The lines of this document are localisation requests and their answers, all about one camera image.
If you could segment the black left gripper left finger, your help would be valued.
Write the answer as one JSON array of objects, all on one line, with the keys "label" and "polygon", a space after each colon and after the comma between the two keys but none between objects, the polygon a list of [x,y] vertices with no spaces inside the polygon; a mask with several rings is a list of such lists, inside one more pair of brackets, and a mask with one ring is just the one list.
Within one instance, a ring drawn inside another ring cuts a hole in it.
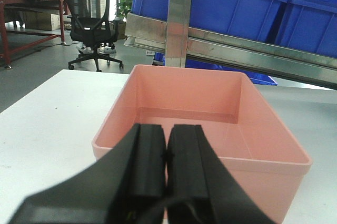
[{"label": "black left gripper left finger", "polygon": [[162,223],[164,131],[135,124],[74,177],[27,197],[10,223]]}]

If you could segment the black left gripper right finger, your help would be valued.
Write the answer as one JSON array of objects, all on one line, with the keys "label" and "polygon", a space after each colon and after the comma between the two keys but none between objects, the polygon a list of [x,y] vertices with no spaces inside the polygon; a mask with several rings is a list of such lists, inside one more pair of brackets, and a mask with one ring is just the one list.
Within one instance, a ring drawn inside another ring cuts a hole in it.
[{"label": "black left gripper right finger", "polygon": [[169,223],[273,223],[225,168],[200,125],[174,125],[167,146]]}]

